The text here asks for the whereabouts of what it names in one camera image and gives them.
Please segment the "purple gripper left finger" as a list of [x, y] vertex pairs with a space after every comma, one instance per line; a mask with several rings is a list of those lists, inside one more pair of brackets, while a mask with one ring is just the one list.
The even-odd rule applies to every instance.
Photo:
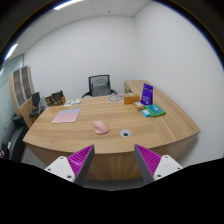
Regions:
[[94, 156], [95, 148], [90, 145], [68, 157], [59, 156], [46, 171], [76, 185], [83, 185]]

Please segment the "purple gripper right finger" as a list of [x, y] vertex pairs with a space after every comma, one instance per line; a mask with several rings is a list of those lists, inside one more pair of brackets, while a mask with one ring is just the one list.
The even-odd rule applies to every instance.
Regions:
[[134, 155], [145, 184], [152, 183], [182, 169], [182, 166], [171, 156], [160, 156], [140, 145], [134, 146]]

